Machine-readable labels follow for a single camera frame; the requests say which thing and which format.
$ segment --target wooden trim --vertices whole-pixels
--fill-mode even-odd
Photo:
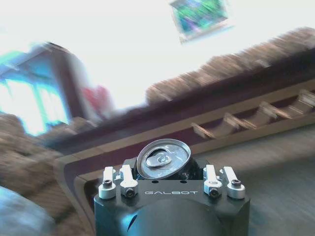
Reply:
[[[149,139],[153,139],[153,138],[158,138],[162,135],[167,135],[167,134],[171,134],[180,130],[184,130],[187,128],[190,128],[190,125],[192,122],[194,123],[198,123],[198,124],[203,124],[206,122],[210,122],[210,121],[214,121],[217,119],[220,119],[221,117],[223,117],[223,115],[226,112],[235,114],[235,113],[240,113],[243,111],[247,111],[253,108],[256,108],[259,106],[261,101],[266,101],[268,103],[274,103],[276,101],[279,101],[279,98],[281,98],[281,100],[286,99],[286,98],[290,98],[293,96],[296,96],[299,94],[299,91],[301,89],[309,89],[309,90],[314,90],[315,89],[315,79],[314,80],[310,80],[304,83],[300,83],[298,85],[294,85],[288,88],[284,88],[281,90],[278,90],[276,92],[272,92],[269,94],[265,94],[263,96],[259,96],[253,99],[249,99],[246,100],[244,102],[240,102],[240,103],[236,103],[236,104],[232,104],[230,106],[226,106],[211,112],[207,112],[195,117],[191,117],[188,119],[184,119],[175,123],[171,123],[156,129],[152,129],[146,132],[142,132],[136,135],[132,135],[126,138],[122,138],[120,140],[117,141],[113,141],[110,143],[106,143],[97,147],[93,147],[78,153],[74,153],[74,156],[79,156],[78,159],[82,160],[82,159],[86,159],[86,158],[90,158],[92,156],[95,156],[95,152],[100,153],[100,152],[110,152],[110,151],[114,151],[120,148],[125,148],[127,146],[130,145],[134,145]]]

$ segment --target screw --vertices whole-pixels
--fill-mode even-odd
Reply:
[[[239,181],[238,179],[234,179],[234,180],[232,180],[232,185],[233,186],[241,186],[241,184],[242,184],[242,182],[241,181]]]
[[[103,181],[103,185],[104,185],[105,187],[110,187],[110,186],[112,186],[112,181],[109,180],[109,179],[107,179],[107,180]]]
[[[216,188],[212,188],[212,189],[210,189],[209,196],[210,196],[210,198],[216,199],[220,196],[220,194]]]
[[[125,196],[127,198],[132,198],[132,197],[134,197],[134,195],[135,195],[135,193],[134,193],[134,190],[132,188],[129,188],[129,189],[126,190]]]

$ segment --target pull tab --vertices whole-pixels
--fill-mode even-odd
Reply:
[[[245,198],[245,186],[237,179],[232,167],[224,166],[222,172],[226,182],[228,183],[226,185],[227,195],[234,199]]]
[[[218,198],[222,194],[222,183],[217,180],[214,165],[206,165],[203,174],[206,178],[203,183],[203,191],[213,199]]]
[[[148,167],[165,166],[172,161],[170,154],[164,149],[154,150],[146,160]]]

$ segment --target metal bracket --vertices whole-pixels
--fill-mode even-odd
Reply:
[[[234,199],[245,198],[245,186],[239,181],[230,166],[224,166],[222,171],[224,180],[226,180],[227,185],[227,195]]]
[[[116,185],[113,183],[115,170],[112,166],[105,167],[103,182],[98,187],[98,195],[102,199],[111,199],[116,196]]]
[[[121,194],[132,198],[138,193],[138,182],[133,179],[130,165],[123,165],[120,169],[120,176],[123,180],[120,183]]]
[[[215,167],[206,165],[203,168],[203,176],[206,179],[203,183],[203,191],[213,199],[218,198],[222,194],[222,183],[217,180]]]

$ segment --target window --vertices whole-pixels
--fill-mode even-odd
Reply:
[[[18,116],[25,131],[38,135],[68,123],[62,95],[47,57],[39,56],[0,75],[0,111]]]

